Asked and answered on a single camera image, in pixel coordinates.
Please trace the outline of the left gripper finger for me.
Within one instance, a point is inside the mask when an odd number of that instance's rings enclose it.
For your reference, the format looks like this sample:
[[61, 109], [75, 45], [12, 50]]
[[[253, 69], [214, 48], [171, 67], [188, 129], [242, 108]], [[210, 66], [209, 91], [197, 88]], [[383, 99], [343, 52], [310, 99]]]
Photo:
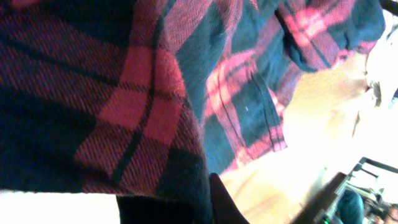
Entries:
[[249, 224], [216, 173], [209, 176], [213, 216], [216, 224]]

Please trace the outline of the red navy plaid shirt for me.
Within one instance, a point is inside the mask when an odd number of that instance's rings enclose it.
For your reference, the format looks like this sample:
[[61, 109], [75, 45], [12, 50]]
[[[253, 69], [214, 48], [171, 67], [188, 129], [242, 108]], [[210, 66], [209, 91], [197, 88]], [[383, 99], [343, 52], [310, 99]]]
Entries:
[[379, 1], [2, 1], [1, 188], [159, 198], [286, 147], [302, 72], [368, 53]]

